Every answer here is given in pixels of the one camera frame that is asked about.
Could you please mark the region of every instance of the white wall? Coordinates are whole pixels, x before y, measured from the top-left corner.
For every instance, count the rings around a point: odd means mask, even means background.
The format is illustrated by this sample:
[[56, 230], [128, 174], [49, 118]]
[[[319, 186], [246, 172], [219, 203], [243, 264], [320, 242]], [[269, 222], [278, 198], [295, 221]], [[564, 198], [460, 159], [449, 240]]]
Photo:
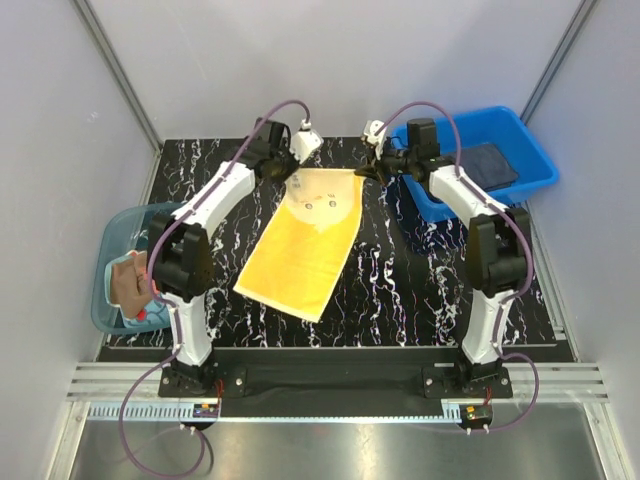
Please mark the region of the white wall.
[[79, 360], [102, 230], [152, 152], [68, 0], [0, 6], [2, 478], [41, 479]]
[[640, 472], [638, 25], [637, 0], [600, 2], [530, 126], [561, 174], [532, 202], [535, 224]]
[[327, 136], [417, 99], [520, 111], [579, 1], [91, 3], [159, 135], [192, 138], [244, 136], [291, 97]]

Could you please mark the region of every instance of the metal frame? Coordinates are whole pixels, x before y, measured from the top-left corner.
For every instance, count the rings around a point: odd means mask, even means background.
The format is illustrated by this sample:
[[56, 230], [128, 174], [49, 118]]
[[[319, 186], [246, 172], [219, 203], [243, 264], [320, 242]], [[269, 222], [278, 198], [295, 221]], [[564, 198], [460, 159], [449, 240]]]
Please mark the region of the metal frame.
[[135, 117], [142, 129], [145, 137], [149, 141], [151, 148], [155, 152], [159, 152], [162, 148], [163, 141], [158, 136], [149, 116], [147, 115], [142, 103], [138, 99], [135, 90], [131, 86], [131, 82], [127, 77], [127, 74], [122, 68], [122, 64], [116, 55], [116, 52], [107, 37], [107, 34], [100, 22], [100, 19], [96, 15], [90, 0], [70, 0], [71, 4], [75, 7], [80, 19], [84, 23], [91, 39], [93, 40], [96, 48], [100, 52], [100, 55], [104, 59], [109, 71], [113, 75], [113, 78], [122, 93], [127, 105], [131, 109], [131, 113]]
[[579, 362], [581, 358], [580, 352], [578, 351], [578, 346], [573, 336], [571, 324], [568, 321], [571, 316], [560, 294], [551, 262], [548, 260], [549, 254], [546, 245], [535, 227], [535, 212], [531, 211], [528, 205], [527, 210], [531, 215], [531, 247], [533, 251], [533, 261], [536, 266], [536, 275], [538, 276], [538, 284], [544, 297], [556, 340], [567, 340], [571, 347], [573, 358]]
[[[73, 462], [87, 419], [96, 417], [100, 420], [114, 419], [105, 416], [104, 410], [91, 409], [92, 405], [117, 409], [133, 382], [151, 368], [149, 363], [81, 363], [78, 365], [67, 400], [67, 419], [64, 430], [60, 435], [60, 442], [50, 468], [49, 479], [67, 479], [72, 471]], [[607, 479], [633, 479], [633, 472], [628, 457], [616, 428], [611, 413], [609, 397], [602, 376], [596, 364], [590, 363], [537, 363], [540, 374], [540, 403], [551, 404], [582, 404], [588, 420], [598, 455], [603, 465]], [[508, 364], [512, 381], [514, 397], [512, 399], [494, 399], [496, 404], [526, 403], [533, 389], [533, 374], [526, 364]], [[159, 398], [157, 396], [158, 382], [161, 372], [156, 371], [146, 378], [131, 397], [130, 407], [150, 408], [155, 406], [184, 409], [193, 403], [215, 404], [216, 398]], [[473, 403], [468, 399], [450, 399], [443, 402], [443, 417], [419, 418], [415, 417], [380, 417], [380, 418], [342, 418], [327, 417], [322, 419], [305, 417], [283, 418], [228, 418], [222, 416], [219, 421], [230, 422], [260, 422], [260, 423], [455, 423], [455, 410], [459, 404]], [[153, 420], [153, 414], [146, 414], [145, 420]]]
[[[208, 403], [202, 399], [197, 402], [185, 402], [182, 399], [175, 402], [131, 402], [125, 407], [122, 418], [125, 422], [211, 423], [210, 417], [199, 417], [196, 413], [203, 403], [211, 407], [211, 412], [214, 408], [220, 411], [217, 401]], [[116, 421], [121, 408], [121, 402], [91, 402], [87, 420]]]
[[531, 93], [531, 96], [529, 97], [529, 100], [527, 101], [527, 104], [522, 111], [522, 115], [520, 115], [520, 119], [523, 123], [527, 124], [529, 123], [529, 120], [531, 120], [531, 117], [533, 116], [536, 108], [538, 108], [542, 97], [547, 92], [547, 88], [549, 88], [549, 85], [551, 85], [551, 82], [558, 73], [558, 70], [560, 70], [560, 67], [567, 58], [571, 47], [586, 25], [587, 20], [591, 16], [591, 13], [593, 12], [595, 6], [599, 1], [600, 0], [582, 0], [580, 2], [580, 5], [576, 9], [573, 18], [569, 22], [567, 29], [562, 35], [558, 46], [551, 55], [549, 63], [547, 63], [547, 66], [545, 67], [540, 80], [538, 80], [538, 83], [533, 89], [533, 92]]
[[162, 150], [157, 150], [153, 156], [153, 164], [149, 169], [149, 173], [147, 175], [147, 180], [144, 184], [144, 189], [142, 190], [142, 194], [140, 195], [140, 200], [138, 201], [138, 205], [146, 205], [149, 203], [149, 198], [151, 198], [151, 190], [153, 190], [153, 183], [156, 179], [156, 173], [158, 173], [158, 167], [160, 166], [160, 159], [162, 158]]

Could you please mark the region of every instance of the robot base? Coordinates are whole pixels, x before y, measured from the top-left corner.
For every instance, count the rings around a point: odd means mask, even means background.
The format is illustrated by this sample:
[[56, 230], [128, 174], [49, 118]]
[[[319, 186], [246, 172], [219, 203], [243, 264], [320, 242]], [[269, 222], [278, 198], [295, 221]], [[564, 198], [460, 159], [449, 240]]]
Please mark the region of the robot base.
[[422, 369], [424, 396], [429, 399], [447, 398], [487, 398], [487, 388], [491, 387], [492, 398], [513, 398], [509, 371], [500, 367], [497, 374], [468, 383], [460, 381], [456, 367], [429, 367]]
[[213, 355], [200, 367], [187, 366], [176, 360], [162, 369], [158, 396], [164, 398], [217, 397], [215, 380], [222, 380], [224, 397], [244, 396], [247, 369], [243, 366], [220, 368]]

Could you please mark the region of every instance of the black mounting bracket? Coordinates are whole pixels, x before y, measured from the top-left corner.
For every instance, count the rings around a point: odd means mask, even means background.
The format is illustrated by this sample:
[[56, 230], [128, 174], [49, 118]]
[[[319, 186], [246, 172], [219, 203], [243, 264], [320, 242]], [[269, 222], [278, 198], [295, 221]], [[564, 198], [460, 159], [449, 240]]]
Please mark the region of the black mounting bracket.
[[[505, 213], [531, 245], [529, 213], [520, 207]], [[516, 234], [498, 214], [478, 215], [469, 221], [466, 274], [475, 290], [492, 298], [498, 292], [519, 290], [527, 277], [527, 260]]]
[[[149, 252], [175, 220], [174, 215], [167, 213], [153, 216], [149, 224]], [[151, 255], [147, 257], [147, 263], [150, 260]], [[213, 259], [209, 254], [207, 231], [200, 224], [180, 224], [162, 245], [153, 266], [157, 288], [190, 302], [213, 286], [212, 279]]]
[[216, 380], [222, 380], [223, 397], [243, 397], [247, 385], [247, 369], [240, 365], [221, 367], [215, 363], [213, 355], [209, 355], [207, 361], [200, 367], [186, 367], [174, 360], [169, 367], [162, 370], [158, 396], [165, 398], [216, 397], [218, 395]]
[[290, 142], [291, 138], [285, 140], [285, 132], [291, 135], [285, 123], [267, 120], [238, 161], [253, 170], [260, 179], [285, 181], [300, 167], [300, 163], [289, 151], [287, 141]]
[[416, 161], [440, 156], [436, 122], [433, 118], [416, 118], [407, 122], [409, 156]]
[[462, 384], [455, 367], [426, 367], [422, 369], [424, 396], [430, 400], [447, 398], [487, 398], [487, 388], [491, 387], [492, 398], [513, 398], [509, 371], [498, 369], [497, 375]]

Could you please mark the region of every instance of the brown cloth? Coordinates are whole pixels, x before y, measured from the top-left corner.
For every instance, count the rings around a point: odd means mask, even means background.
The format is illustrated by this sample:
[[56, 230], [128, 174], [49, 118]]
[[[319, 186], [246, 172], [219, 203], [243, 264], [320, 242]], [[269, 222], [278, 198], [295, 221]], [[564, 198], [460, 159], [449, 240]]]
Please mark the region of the brown cloth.
[[151, 301], [147, 287], [147, 252], [131, 252], [133, 258], [111, 269], [111, 303], [120, 305], [126, 318], [135, 318]]

